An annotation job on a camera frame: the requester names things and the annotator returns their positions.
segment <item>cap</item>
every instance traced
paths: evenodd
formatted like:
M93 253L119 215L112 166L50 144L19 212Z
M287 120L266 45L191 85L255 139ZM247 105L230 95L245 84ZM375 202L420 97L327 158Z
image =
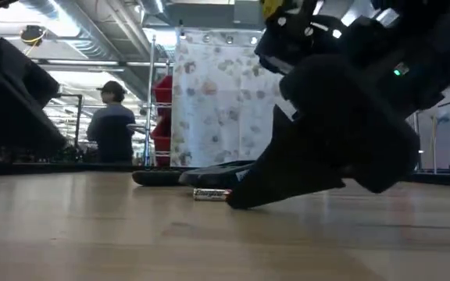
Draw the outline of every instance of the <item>cap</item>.
M97 88L102 93L126 94L123 86L116 81L109 81L103 87Z

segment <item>white curtain with pattern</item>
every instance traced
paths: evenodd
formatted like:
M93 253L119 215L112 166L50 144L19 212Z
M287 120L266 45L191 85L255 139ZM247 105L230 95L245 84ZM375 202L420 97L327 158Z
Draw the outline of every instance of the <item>white curtain with pattern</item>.
M272 137L281 76L259 65L261 34L186 30L173 68L171 165L254 160Z

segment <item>man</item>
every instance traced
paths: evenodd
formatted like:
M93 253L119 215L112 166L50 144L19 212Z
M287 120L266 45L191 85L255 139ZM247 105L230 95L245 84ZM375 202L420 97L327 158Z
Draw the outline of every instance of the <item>man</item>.
M135 121L134 113L121 105L126 91L116 81L109 81L97 90L101 91L107 107L99 109L91 118L87 138L97 142L100 162L131 164L133 131L127 125Z

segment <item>silver battery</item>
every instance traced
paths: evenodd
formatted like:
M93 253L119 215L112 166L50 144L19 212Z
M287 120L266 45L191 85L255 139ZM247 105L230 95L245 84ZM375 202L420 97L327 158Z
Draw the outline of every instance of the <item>silver battery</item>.
M194 200L196 201L225 201L230 190L215 190L194 188Z

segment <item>red bin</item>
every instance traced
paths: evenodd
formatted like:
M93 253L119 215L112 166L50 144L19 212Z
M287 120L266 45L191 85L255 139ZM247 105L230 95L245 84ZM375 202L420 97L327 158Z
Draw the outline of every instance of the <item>red bin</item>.
M173 76L167 75L160 80L154 87L155 102L171 103L173 98ZM171 108L158 108L157 113L159 116L170 114Z
M154 140L156 152L170 152L171 149L171 115L163 115L150 134ZM170 157L156 156L157 166L170 166Z

